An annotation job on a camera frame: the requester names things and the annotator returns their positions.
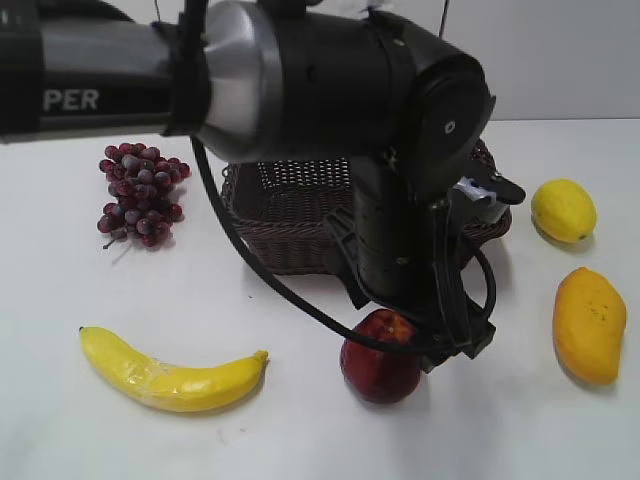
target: wicker basket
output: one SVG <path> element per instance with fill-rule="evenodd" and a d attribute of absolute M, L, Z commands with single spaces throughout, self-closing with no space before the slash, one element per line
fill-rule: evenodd
<path fill-rule="evenodd" d="M 495 168 L 479 141 L 472 159 Z M 235 227 L 264 266 L 278 275 L 327 273 L 322 258 L 332 241 L 323 217 L 337 207 L 352 209 L 346 160 L 231 165 L 224 170 L 222 200 Z M 472 220 L 464 233 L 480 246 L 507 233 L 511 212 L 495 224 Z M 464 266 L 468 252 L 458 252 Z"/>

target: mango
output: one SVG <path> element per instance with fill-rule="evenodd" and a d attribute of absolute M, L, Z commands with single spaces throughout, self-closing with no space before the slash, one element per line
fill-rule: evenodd
<path fill-rule="evenodd" d="M 618 378 L 627 309 L 616 289 L 599 273 L 581 267 L 556 294 L 553 338 L 560 361 L 591 385 Z"/>

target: apple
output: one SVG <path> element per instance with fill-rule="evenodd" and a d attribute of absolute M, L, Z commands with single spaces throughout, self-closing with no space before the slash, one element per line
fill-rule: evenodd
<path fill-rule="evenodd" d="M 354 331 L 381 342 L 408 345 L 415 328 L 401 315 L 387 309 L 376 310 Z M 363 399 L 373 403 L 395 403 L 415 390 L 420 382 L 420 358 L 385 353 L 345 340 L 340 366 L 347 383 Z"/>

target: yellow banana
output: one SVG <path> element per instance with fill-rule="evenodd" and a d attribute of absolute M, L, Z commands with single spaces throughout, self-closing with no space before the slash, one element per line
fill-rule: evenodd
<path fill-rule="evenodd" d="M 268 354 L 258 350 L 213 368 L 186 368 L 162 363 L 131 348 L 101 327 L 80 329 L 89 362 L 113 386 L 139 402 L 172 412 L 197 412 L 229 405 L 251 392 Z"/>

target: black cable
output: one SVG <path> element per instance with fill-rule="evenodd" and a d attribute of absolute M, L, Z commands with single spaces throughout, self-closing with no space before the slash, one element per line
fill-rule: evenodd
<path fill-rule="evenodd" d="M 493 274 L 493 269 L 491 268 L 491 264 L 487 257 L 485 257 L 482 250 L 471 241 L 469 237 L 466 235 L 461 235 L 462 243 L 464 243 L 465 247 L 469 249 L 478 263 L 480 264 L 480 268 L 482 269 L 482 273 L 484 274 L 484 282 L 487 285 L 487 299 L 484 302 L 484 308 L 480 312 L 480 320 L 487 321 L 489 317 L 493 313 L 493 308 L 496 305 L 496 297 L 497 297 L 497 287 L 496 287 L 496 277 Z"/>
<path fill-rule="evenodd" d="M 388 353 L 399 353 L 404 355 L 427 356 L 436 352 L 440 353 L 447 350 L 447 348 L 445 347 L 439 349 L 436 347 L 397 345 L 388 342 L 380 342 L 365 337 L 364 335 L 360 335 L 359 333 L 356 333 L 353 330 L 345 327 L 341 323 L 335 321 L 333 318 L 318 310 L 316 307 L 314 307 L 309 302 L 298 296 L 295 292 L 290 290 L 262 265 L 260 260 L 258 260 L 258 258 L 256 258 L 253 253 L 251 253 L 251 251 L 242 241 L 235 227 L 233 226 L 233 220 L 231 219 L 229 212 L 227 212 L 227 209 L 222 203 L 222 199 L 220 198 L 220 194 L 218 193 L 218 188 L 216 186 L 215 180 L 213 179 L 213 175 L 211 174 L 211 169 L 209 167 L 209 161 L 207 160 L 207 154 L 205 152 L 204 146 L 202 145 L 200 140 L 193 136 L 191 137 L 191 146 L 196 158 L 196 163 L 198 164 L 198 169 L 200 170 L 200 176 L 202 177 L 205 191 L 207 193 L 207 196 L 209 197 L 209 202 L 211 203 L 211 206 L 213 207 L 213 210 L 218 217 L 222 229 L 227 234 L 227 237 L 229 237 L 231 244 L 235 247 L 242 259 L 247 263 L 247 265 L 249 265 L 249 267 L 251 267 L 251 269 L 267 285 L 269 285 L 276 292 L 282 295 L 282 297 L 294 304 L 303 312 L 318 320 L 320 323 L 322 323 L 324 326 L 331 329 L 338 335 L 346 338 L 347 340 L 351 340 L 352 342 L 359 343 L 360 345 L 372 348 L 374 350 Z M 478 261 L 480 262 L 480 266 L 485 273 L 485 280 L 487 281 L 487 302 L 484 306 L 482 316 L 486 316 L 486 318 L 488 318 L 493 311 L 496 300 L 495 278 L 493 277 L 493 272 L 487 258 L 480 251 L 480 249 L 473 245 L 471 242 L 467 243 L 467 247 L 478 259 Z"/>
<path fill-rule="evenodd" d="M 449 15 L 449 2 L 450 0 L 444 0 L 444 6 L 442 7 L 442 17 L 440 18 L 440 30 L 438 31 L 438 38 L 442 38 L 444 35 L 444 27 L 447 24 L 447 16 Z"/>
<path fill-rule="evenodd" d="M 41 18 L 83 17 L 133 22 L 131 17 L 102 0 L 38 0 Z"/>

